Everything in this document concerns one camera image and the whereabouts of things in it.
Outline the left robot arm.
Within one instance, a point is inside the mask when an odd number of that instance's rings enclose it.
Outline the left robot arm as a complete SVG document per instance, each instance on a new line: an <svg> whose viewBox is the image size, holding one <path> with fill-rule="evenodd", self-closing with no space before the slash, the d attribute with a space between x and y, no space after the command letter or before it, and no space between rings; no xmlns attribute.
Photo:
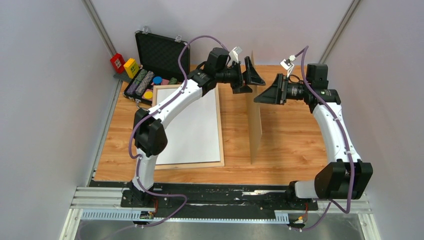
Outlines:
<svg viewBox="0 0 424 240"><path fill-rule="evenodd" d="M213 48L207 60L192 70L170 96L149 109L136 111L129 140L137 152L130 155L135 160L130 192L140 206L149 206L153 201L157 158L168 145L166 129L183 110L214 90L218 83L229 84L233 94L249 94L252 86L265 85L250 56L244 58L242 69L240 51L239 47L231 51Z"/></svg>

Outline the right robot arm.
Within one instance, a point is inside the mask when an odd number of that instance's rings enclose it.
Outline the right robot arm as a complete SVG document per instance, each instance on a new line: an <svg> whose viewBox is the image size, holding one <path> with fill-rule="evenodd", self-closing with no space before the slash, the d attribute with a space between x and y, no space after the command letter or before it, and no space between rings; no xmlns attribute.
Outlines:
<svg viewBox="0 0 424 240"><path fill-rule="evenodd" d="M291 82L279 73L272 85L254 98L256 103L271 105L304 101L321 131L328 164L313 180L290 182L286 204L298 209L306 199L358 200L373 174L372 164L362 161L347 133L341 98L335 89L328 88L328 66L308 64L305 78Z"/></svg>

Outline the brown backing board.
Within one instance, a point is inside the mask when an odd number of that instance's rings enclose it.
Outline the brown backing board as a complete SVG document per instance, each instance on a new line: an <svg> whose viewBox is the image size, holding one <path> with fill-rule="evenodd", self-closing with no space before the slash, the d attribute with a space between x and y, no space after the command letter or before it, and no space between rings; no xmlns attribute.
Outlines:
<svg viewBox="0 0 424 240"><path fill-rule="evenodd" d="M263 132L260 106L258 103L254 102L254 98L259 94L258 86L252 85L251 89L252 92L246 94L245 100L248 122L250 164L253 165L257 161L256 158Z"/></svg>

